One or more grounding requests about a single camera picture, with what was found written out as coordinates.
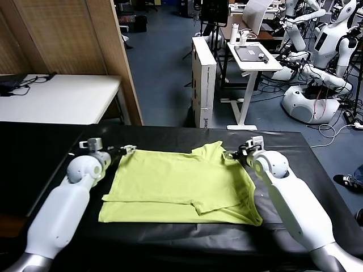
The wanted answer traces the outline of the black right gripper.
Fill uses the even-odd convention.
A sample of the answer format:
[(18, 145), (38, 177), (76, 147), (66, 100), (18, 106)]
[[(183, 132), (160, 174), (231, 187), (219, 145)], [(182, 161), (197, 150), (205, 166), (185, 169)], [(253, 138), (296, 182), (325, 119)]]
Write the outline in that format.
[(240, 149), (238, 151), (224, 151), (224, 158), (226, 160), (238, 160), (243, 165), (249, 165), (248, 162), (248, 151), (245, 149)]

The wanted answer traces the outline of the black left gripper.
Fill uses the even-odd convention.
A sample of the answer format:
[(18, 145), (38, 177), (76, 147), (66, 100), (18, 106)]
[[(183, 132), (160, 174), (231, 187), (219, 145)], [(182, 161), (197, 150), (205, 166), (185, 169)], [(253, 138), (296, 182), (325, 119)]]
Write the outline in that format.
[(108, 146), (106, 152), (110, 156), (123, 156), (133, 154), (136, 151), (137, 146), (135, 145), (125, 145), (125, 146)]

